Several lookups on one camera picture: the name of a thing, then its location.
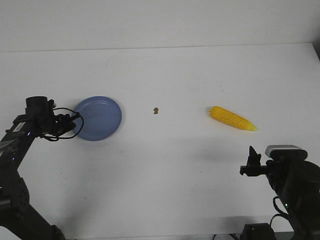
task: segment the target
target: corn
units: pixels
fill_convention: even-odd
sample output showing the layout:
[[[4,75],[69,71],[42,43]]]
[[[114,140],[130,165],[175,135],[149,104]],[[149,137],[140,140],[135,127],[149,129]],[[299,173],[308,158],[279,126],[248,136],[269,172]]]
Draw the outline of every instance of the corn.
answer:
[[[237,129],[256,131],[257,128],[250,121],[222,107],[214,106],[210,109],[210,116]]]

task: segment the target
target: table surface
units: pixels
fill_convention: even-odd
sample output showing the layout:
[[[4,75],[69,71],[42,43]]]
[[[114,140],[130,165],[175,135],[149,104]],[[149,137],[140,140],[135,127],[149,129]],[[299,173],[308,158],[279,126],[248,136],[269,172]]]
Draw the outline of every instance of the table surface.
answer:
[[[111,137],[36,139],[19,168],[30,203],[68,239],[238,233],[276,213],[267,179],[239,174],[250,145],[297,145],[320,165],[319,76],[309,43],[0,53],[0,129],[27,97],[120,105]],[[258,131],[213,120],[214,105]]]

